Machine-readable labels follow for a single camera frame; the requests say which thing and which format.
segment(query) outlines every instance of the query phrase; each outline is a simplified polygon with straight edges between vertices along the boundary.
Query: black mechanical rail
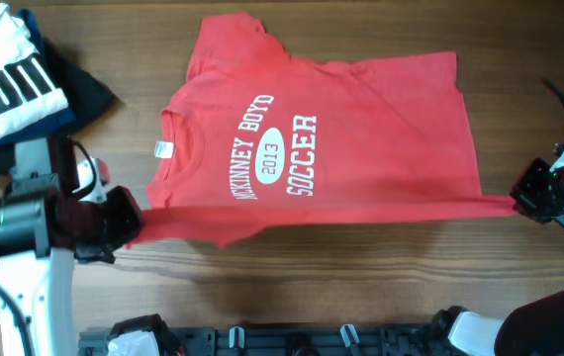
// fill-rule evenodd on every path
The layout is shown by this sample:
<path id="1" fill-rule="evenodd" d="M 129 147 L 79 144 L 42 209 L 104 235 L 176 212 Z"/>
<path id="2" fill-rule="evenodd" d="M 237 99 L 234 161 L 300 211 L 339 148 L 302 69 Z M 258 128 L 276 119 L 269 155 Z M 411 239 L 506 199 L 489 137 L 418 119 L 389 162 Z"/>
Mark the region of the black mechanical rail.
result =
<path id="1" fill-rule="evenodd" d="M 170 331 L 183 346 L 183 356 L 464 355 L 439 344 L 430 347 L 424 340 L 427 328 L 428 324 L 391 324 L 376 328 L 355 328 L 347 324 L 342 328 L 216 330 L 178 327 Z M 106 356 L 108 342 L 113 337 L 113 332 L 80 333 L 77 355 Z"/>

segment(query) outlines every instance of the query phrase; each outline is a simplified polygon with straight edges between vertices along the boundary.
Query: wood grain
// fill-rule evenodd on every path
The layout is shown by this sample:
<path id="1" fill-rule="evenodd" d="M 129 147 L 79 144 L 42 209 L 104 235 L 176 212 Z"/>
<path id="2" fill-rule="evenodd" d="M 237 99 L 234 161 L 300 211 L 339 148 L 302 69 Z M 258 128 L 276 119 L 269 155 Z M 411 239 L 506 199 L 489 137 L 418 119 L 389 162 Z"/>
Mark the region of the wood grain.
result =
<path id="1" fill-rule="evenodd" d="M 550 159 L 564 114 L 564 2 L 398 1 L 33 6 L 43 32 L 122 100 L 78 136 L 147 207 L 159 111 L 183 84 L 200 21 L 248 11 L 291 53 L 359 60 L 457 50 L 483 190 Z M 159 312 L 172 325 L 423 321 L 451 305 L 504 316 L 564 286 L 564 232 L 522 217 L 271 228 L 219 250 L 180 240 L 78 266 L 78 330 Z"/>

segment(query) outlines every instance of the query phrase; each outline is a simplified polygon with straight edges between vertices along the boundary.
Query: clothing tag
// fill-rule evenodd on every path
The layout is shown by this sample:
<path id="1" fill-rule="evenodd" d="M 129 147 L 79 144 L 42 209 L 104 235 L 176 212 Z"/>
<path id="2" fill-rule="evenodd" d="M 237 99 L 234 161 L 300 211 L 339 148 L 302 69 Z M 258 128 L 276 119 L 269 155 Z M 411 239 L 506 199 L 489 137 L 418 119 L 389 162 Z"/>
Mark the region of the clothing tag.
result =
<path id="1" fill-rule="evenodd" d="M 157 141 L 154 146 L 154 156 L 157 158 L 172 158 L 174 153 L 174 143 L 166 141 Z"/>

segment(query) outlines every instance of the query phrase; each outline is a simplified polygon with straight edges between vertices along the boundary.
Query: white oval logo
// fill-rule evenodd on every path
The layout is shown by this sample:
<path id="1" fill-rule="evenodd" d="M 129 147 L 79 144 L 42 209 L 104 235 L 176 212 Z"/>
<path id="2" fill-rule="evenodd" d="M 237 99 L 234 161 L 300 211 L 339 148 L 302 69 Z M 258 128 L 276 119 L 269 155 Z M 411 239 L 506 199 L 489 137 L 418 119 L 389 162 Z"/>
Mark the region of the white oval logo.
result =
<path id="1" fill-rule="evenodd" d="M 284 170 L 284 138 L 275 128 L 267 130 L 255 153 L 255 177 L 262 184 L 275 183 Z"/>

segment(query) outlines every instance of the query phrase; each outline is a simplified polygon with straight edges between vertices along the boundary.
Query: t-shirt sleeve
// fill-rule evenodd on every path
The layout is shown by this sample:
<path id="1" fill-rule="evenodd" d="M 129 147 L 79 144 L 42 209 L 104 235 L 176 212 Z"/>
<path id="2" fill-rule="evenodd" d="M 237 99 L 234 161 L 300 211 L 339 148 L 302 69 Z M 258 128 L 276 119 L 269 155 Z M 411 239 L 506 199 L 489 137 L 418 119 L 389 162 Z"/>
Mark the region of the t-shirt sleeve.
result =
<path id="1" fill-rule="evenodd" d="M 362 60 L 351 64 L 354 76 L 391 100 L 424 97 L 456 88 L 453 51 Z"/>
<path id="2" fill-rule="evenodd" d="M 288 56 L 258 19 L 246 13 L 211 16 L 201 24 L 187 80 L 207 71 L 228 71 Z"/>

